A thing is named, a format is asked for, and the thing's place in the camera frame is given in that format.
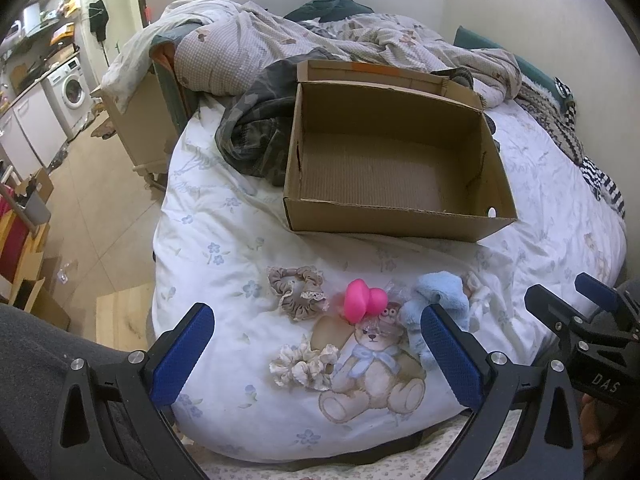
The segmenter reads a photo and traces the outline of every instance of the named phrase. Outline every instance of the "pink silicone toy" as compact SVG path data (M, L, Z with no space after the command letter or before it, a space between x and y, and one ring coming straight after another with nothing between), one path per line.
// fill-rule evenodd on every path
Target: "pink silicone toy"
M381 288L369 288L364 280L353 280L344 293L344 317L351 324L359 322L365 314L378 316L386 309L388 298Z

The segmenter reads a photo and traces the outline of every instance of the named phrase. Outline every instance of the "person's leg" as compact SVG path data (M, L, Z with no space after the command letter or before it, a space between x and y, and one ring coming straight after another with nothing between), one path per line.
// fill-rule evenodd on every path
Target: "person's leg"
M82 357L97 367L121 362L126 355L0 304L0 428L38 480L49 479L53 424L71 361ZM128 458L138 462L140 448L127 434L125 443L133 448L134 457Z

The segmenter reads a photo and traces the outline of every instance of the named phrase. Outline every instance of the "cabinet door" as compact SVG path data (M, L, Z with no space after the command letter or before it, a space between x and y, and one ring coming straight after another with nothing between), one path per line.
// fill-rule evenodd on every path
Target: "cabinet door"
M14 104L15 116L33 151L46 168L66 141L66 135L38 83Z
M27 178L42 167L24 137L13 109L0 119L0 144L6 156L9 157L8 162L14 165L15 172L20 175L20 178Z

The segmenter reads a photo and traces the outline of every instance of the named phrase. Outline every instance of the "cardboard box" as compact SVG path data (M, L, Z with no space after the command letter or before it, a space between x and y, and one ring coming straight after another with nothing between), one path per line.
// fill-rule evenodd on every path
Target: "cardboard box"
M517 220L478 95L398 69L383 84L312 79L381 75L340 63L349 66L319 74L307 63L298 73L284 188L293 231L475 242ZM412 88L421 83L438 95Z
M27 184L31 180L32 176L33 175L31 175L29 178L25 178L20 184L18 184L18 186L16 186L15 192L17 194L24 194L26 192ZM47 170L45 170L44 168L40 168L35 173L35 177L36 177L36 191L38 192L38 195L40 196L42 201L46 203L47 200L49 200L51 193L53 193L53 182L49 178L49 174L47 173Z
M42 257L42 253L25 254L15 277L20 286L12 292L10 304L66 330L70 323L68 314L44 289L44 278L38 279L42 267Z

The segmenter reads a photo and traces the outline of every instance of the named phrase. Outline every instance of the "tile floor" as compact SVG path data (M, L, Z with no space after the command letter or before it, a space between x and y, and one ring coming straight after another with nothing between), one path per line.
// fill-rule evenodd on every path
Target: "tile floor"
M55 300L71 316L69 331L95 339L95 299L155 277L152 239L164 199L137 173L119 137L91 132L102 113L70 143L68 157L51 173L53 193L44 276ZM77 261L60 283L61 264Z

